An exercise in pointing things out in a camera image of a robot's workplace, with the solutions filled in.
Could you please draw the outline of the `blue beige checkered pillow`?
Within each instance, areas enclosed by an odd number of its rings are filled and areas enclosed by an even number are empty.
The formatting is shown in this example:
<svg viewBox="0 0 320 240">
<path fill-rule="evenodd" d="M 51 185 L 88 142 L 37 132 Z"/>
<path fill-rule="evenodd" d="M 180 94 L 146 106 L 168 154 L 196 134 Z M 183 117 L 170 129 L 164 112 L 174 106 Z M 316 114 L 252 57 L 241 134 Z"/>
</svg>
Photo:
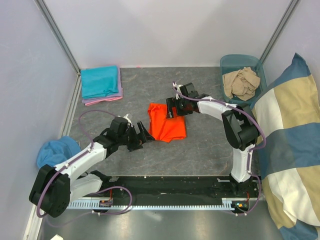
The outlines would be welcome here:
<svg viewBox="0 0 320 240">
<path fill-rule="evenodd" d="M 306 61 L 291 64 L 253 102 L 262 188 L 285 240 L 320 237 L 320 105 Z"/>
</svg>

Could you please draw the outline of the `teal plastic bin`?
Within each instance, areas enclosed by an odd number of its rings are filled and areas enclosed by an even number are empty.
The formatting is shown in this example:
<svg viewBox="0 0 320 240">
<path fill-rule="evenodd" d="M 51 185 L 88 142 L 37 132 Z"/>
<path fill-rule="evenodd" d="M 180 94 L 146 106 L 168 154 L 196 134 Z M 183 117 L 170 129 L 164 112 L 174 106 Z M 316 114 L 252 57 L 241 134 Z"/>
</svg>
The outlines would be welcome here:
<svg viewBox="0 0 320 240">
<path fill-rule="evenodd" d="M 236 96 L 234 96 L 233 98 L 228 98 L 224 92 L 223 75 L 233 71 L 241 70 L 246 67 L 250 67 L 260 78 L 260 85 L 256 89 L 254 97 L 247 101 L 240 100 Z M 239 105 L 245 103 L 250 106 L 267 87 L 263 65 L 260 60 L 254 56 L 245 54 L 225 55 L 220 59 L 220 71 L 223 99 L 229 104 Z"/>
</svg>

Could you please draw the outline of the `folded purple t-shirt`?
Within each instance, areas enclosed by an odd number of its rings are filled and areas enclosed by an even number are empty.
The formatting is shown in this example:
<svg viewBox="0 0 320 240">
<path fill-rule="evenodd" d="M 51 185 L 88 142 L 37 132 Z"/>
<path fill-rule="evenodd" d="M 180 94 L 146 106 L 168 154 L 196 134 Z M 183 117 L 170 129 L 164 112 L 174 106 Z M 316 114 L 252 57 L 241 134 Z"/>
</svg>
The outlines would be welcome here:
<svg viewBox="0 0 320 240">
<path fill-rule="evenodd" d="M 121 72 L 120 72 L 120 68 L 119 67 L 118 67 L 118 90 L 119 90 L 119 92 L 116 93 L 116 94 L 112 94 L 112 95 L 101 97 L 101 98 L 117 97 L 117 96 L 122 96 L 123 97 L 123 87 L 122 87 L 122 83 L 121 83 Z"/>
</svg>

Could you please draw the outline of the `crumpled beige t-shirt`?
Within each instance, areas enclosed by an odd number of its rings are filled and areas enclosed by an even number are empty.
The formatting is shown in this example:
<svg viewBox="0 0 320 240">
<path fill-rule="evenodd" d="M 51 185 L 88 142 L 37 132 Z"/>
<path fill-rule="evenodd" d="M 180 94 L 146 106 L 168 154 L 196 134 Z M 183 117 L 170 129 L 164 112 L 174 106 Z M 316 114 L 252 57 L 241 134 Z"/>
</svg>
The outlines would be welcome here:
<svg viewBox="0 0 320 240">
<path fill-rule="evenodd" d="M 255 96 L 261 79 L 250 67 L 244 67 L 224 74 L 222 83 L 228 98 L 232 99 L 236 96 L 242 101 L 248 101 Z"/>
</svg>

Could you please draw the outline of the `folded pink t-shirt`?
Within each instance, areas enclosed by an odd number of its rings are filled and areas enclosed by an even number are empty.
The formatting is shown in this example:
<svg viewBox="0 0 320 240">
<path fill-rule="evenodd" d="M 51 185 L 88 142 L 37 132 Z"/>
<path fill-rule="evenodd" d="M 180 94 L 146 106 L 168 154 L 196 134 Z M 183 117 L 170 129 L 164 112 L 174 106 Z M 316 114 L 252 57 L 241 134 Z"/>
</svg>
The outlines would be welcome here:
<svg viewBox="0 0 320 240">
<path fill-rule="evenodd" d="M 122 98 L 123 98 L 122 96 L 98 97 L 98 98 L 92 98 L 92 99 L 82 99 L 82 103 L 85 106 L 91 106 L 101 102 L 113 102 L 113 101 L 121 100 Z"/>
</svg>

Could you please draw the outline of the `orange t-shirt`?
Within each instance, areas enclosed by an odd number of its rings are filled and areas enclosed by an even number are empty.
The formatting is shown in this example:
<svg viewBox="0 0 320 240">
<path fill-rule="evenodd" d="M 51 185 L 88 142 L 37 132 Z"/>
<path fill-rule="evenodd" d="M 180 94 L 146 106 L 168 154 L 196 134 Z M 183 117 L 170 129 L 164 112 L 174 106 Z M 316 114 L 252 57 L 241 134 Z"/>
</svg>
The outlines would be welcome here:
<svg viewBox="0 0 320 240">
<path fill-rule="evenodd" d="M 169 143 L 172 140 L 183 140 L 187 137 L 184 116 L 178 116 L 174 108 L 174 118 L 167 118 L 167 105 L 150 103 L 148 110 L 149 134 L 156 140 Z"/>
</svg>

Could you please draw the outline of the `crumpled blue cloth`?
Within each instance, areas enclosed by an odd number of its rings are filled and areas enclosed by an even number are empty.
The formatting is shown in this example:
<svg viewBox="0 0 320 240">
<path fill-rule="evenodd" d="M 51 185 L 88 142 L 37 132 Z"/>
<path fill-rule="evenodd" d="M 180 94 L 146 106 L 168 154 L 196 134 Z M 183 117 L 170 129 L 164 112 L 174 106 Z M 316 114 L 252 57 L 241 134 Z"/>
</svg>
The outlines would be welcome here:
<svg viewBox="0 0 320 240">
<path fill-rule="evenodd" d="M 54 167 L 67 161 L 81 151 L 79 144 L 69 136 L 63 136 L 57 140 L 47 141 L 40 148 L 36 165 L 40 169 L 44 165 Z"/>
</svg>

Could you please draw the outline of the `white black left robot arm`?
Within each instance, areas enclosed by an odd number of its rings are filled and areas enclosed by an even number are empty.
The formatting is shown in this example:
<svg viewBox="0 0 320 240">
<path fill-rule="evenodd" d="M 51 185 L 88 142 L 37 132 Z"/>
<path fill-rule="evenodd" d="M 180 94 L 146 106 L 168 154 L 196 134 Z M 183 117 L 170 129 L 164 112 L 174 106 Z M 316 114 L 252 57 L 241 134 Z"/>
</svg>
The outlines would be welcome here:
<svg viewBox="0 0 320 240">
<path fill-rule="evenodd" d="M 60 216 L 70 202 L 86 195 L 106 196 L 110 191 L 108 182 L 95 174 L 81 175 L 93 165 L 115 153 L 120 146 L 132 152 L 142 149 L 146 142 L 154 141 L 141 121 L 139 132 L 127 116 L 116 116 L 91 143 L 75 156 L 55 166 L 42 166 L 37 173 L 29 195 L 29 201 L 36 206 L 36 215 Z"/>
</svg>

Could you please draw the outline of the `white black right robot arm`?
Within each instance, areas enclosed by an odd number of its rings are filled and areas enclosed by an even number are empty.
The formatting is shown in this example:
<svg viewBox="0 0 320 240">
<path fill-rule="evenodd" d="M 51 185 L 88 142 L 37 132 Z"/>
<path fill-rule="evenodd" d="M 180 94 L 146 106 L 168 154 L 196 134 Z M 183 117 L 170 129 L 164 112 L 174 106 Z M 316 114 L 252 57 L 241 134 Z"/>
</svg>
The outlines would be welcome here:
<svg viewBox="0 0 320 240">
<path fill-rule="evenodd" d="M 199 94 L 190 82 L 185 85 L 172 83 L 175 96 L 166 99 L 168 119 L 187 116 L 196 112 L 222 121 L 228 143 L 233 149 L 233 165 L 229 191 L 242 196 L 250 184 L 252 149 L 260 131 L 250 107 L 243 103 L 229 104 L 207 94 Z"/>
</svg>

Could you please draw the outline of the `aluminium frame post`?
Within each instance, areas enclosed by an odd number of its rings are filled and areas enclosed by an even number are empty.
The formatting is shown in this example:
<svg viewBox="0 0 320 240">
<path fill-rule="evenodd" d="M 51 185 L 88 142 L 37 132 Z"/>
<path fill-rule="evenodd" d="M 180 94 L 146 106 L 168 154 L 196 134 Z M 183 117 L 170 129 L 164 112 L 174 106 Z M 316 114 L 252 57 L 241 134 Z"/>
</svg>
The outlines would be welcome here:
<svg viewBox="0 0 320 240">
<path fill-rule="evenodd" d="M 270 55 L 272 49 L 276 45 L 278 39 L 280 38 L 282 32 L 284 31 L 286 25 L 290 21 L 290 18 L 294 14 L 294 12 L 300 2 L 301 2 L 300 0 L 291 0 L 289 2 L 288 6 L 286 7 L 282 17 L 280 18 L 276 28 L 274 29 L 267 45 L 265 46 L 265 48 L 259 58 L 259 60 L 262 64 L 264 64 L 265 61 L 267 60 L 268 56 Z"/>
<path fill-rule="evenodd" d="M 67 59 L 69 60 L 72 68 L 79 76 L 81 72 L 81 68 L 78 65 L 74 55 L 72 54 L 65 38 L 63 37 L 52 13 L 50 12 L 49 7 L 47 6 L 44 0 L 35 0 L 36 5 L 38 6 L 39 10 L 41 11 L 42 16 L 46 20 L 47 24 L 49 25 L 54 37 L 56 38 L 57 42 L 59 43 L 62 51 L 65 53 Z"/>
</svg>

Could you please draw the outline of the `right aluminium frame post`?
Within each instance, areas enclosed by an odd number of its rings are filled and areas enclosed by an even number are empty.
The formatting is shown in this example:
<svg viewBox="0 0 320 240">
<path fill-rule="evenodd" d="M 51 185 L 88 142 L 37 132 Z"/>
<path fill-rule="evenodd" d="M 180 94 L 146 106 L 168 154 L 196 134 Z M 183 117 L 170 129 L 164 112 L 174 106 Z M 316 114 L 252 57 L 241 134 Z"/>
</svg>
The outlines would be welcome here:
<svg viewBox="0 0 320 240">
<path fill-rule="evenodd" d="M 274 29 L 267 45 L 265 46 L 265 48 L 259 58 L 259 60 L 262 64 L 264 64 L 265 61 L 267 60 L 268 56 L 270 55 L 272 49 L 276 45 L 278 39 L 280 38 L 282 32 L 284 31 L 286 25 L 290 21 L 290 18 L 294 14 L 294 12 L 300 2 L 301 2 L 300 0 L 291 0 L 289 2 L 288 6 L 286 7 L 282 17 L 280 18 L 276 28 Z"/>
</svg>

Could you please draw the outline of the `folded turquoise t-shirt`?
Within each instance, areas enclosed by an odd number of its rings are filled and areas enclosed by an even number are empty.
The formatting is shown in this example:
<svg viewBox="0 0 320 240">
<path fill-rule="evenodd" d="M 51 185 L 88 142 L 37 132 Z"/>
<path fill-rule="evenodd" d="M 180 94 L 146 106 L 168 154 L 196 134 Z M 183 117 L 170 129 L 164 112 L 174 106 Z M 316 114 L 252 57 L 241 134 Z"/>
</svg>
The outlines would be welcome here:
<svg viewBox="0 0 320 240">
<path fill-rule="evenodd" d="M 83 69 L 81 92 L 83 99 L 108 97 L 119 93 L 119 69 L 116 65 Z"/>
</svg>

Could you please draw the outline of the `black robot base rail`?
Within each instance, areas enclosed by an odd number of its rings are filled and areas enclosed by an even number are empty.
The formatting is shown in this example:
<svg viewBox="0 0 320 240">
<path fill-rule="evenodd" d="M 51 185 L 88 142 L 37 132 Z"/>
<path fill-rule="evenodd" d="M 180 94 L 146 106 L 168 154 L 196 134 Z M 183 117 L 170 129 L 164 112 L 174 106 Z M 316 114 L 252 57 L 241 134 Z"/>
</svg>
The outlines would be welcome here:
<svg viewBox="0 0 320 240">
<path fill-rule="evenodd" d="M 230 176 L 106 176 L 92 172 L 102 180 L 100 197 L 111 197 L 116 205 L 219 205 L 222 198 L 254 199 L 258 184 L 250 178 L 244 191 L 231 189 Z"/>
</svg>

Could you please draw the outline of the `left aluminium frame post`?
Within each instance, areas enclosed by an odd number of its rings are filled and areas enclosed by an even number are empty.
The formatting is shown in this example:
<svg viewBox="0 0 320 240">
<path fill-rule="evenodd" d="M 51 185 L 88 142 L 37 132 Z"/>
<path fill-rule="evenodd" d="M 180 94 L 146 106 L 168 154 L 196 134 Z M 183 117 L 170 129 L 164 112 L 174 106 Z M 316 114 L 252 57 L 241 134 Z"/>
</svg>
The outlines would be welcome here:
<svg viewBox="0 0 320 240">
<path fill-rule="evenodd" d="M 67 59 L 69 60 L 72 68 L 79 76 L 81 72 L 81 68 L 78 65 L 74 55 L 72 54 L 65 38 L 63 37 L 52 13 L 50 12 L 49 7 L 47 6 L 44 0 L 35 0 L 36 5 L 38 6 L 39 10 L 41 11 L 42 16 L 46 20 L 47 24 L 49 25 L 54 37 L 56 38 L 57 42 L 59 43 L 62 51 L 65 53 Z"/>
</svg>

